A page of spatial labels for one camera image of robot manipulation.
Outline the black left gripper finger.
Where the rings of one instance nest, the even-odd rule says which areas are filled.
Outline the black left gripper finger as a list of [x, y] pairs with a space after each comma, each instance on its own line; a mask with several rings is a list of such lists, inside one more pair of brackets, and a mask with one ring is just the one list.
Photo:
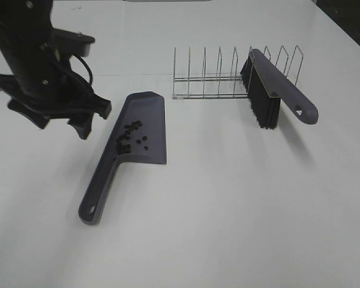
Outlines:
[[112, 111], [111, 101], [93, 94], [89, 99], [91, 109], [103, 119], [107, 119]]
[[10, 110], [24, 116], [39, 129], [45, 129], [45, 127], [51, 120], [51, 116], [48, 114], [47, 110], [41, 105], [21, 103], [17, 100], [10, 100], [7, 104], [7, 107]]

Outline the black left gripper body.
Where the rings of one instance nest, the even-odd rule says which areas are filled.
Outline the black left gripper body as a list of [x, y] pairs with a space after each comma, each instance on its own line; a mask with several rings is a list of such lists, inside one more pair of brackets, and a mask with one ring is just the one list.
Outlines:
[[92, 119], [93, 75], [85, 80], [70, 63], [75, 57], [89, 71], [84, 57], [62, 53], [51, 42], [34, 47], [1, 44], [0, 50], [11, 70], [11, 74], [0, 74], [0, 92], [10, 100], [41, 105], [51, 119]]

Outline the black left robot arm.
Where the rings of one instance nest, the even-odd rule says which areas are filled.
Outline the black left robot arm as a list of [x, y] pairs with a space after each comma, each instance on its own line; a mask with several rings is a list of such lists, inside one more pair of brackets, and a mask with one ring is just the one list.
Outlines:
[[95, 114], [107, 119], [111, 102], [92, 88], [93, 74], [84, 79], [70, 59], [84, 61], [95, 38], [54, 28], [52, 1], [0, 1], [0, 51], [11, 74], [0, 74], [0, 92], [7, 107], [38, 128], [52, 119], [67, 119], [81, 139], [91, 132]]

